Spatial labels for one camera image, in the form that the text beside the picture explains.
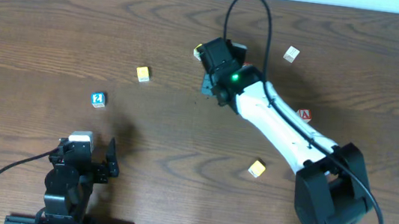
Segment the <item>blue number 2 block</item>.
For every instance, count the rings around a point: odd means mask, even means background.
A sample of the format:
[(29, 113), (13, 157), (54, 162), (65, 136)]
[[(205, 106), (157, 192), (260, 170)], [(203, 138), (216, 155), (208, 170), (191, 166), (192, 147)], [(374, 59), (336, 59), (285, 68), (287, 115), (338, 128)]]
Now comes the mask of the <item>blue number 2 block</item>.
[(91, 94), (91, 104), (94, 108), (103, 108), (106, 106), (106, 96), (103, 92), (94, 92)]

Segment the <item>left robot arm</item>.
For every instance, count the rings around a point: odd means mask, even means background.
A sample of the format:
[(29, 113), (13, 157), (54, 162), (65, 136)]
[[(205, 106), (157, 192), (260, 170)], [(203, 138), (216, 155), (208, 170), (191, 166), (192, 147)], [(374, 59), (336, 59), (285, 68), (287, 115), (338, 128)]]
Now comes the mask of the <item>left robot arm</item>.
[(34, 224), (99, 224), (86, 214), (95, 184), (106, 184), (119, 171), (116, 142), (111, 139), (106, 159), (92, 161), (91, 131), (75, 131), (60, 139), (49, 156), (53, 169), (45, 177), (45, 208), (35, 215)]

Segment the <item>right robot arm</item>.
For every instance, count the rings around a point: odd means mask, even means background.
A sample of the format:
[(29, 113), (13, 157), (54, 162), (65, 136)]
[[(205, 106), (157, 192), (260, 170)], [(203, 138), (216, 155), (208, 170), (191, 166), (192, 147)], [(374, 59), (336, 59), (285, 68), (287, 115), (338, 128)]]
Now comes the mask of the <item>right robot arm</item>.
[(305, 123), (253, 65), (246, 47), (216, 38), (194, 49), (220, 106), (252, 123), (295, 174), (294, 207), (302, 224), (356, 224), (373, 205), (362, 152)]

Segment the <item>red letter A block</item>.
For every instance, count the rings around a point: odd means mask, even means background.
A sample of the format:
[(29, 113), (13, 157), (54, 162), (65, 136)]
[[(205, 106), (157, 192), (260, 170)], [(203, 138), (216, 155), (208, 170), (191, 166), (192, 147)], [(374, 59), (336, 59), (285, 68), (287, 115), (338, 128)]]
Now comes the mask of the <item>red letter A block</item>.
[(312, 119), (310, 109), (299, 109), (296, 113), (305, 123), (308, 123)]

